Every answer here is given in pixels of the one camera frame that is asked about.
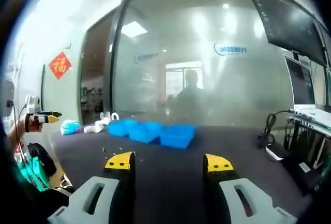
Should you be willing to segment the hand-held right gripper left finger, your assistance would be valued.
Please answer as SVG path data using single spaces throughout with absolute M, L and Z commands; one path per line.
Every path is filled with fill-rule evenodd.
M 60 207 L 48 223 L 133 223 L 136 167 L 135 153 L 114 155 L 102 176 L 93 176 Z

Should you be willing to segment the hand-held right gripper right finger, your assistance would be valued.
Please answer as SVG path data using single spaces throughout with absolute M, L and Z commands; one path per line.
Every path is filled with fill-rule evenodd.
M 203 199 L 207 223 L 296 223 L 249 179 L 241 177 L 229 160 L 203 157 Z

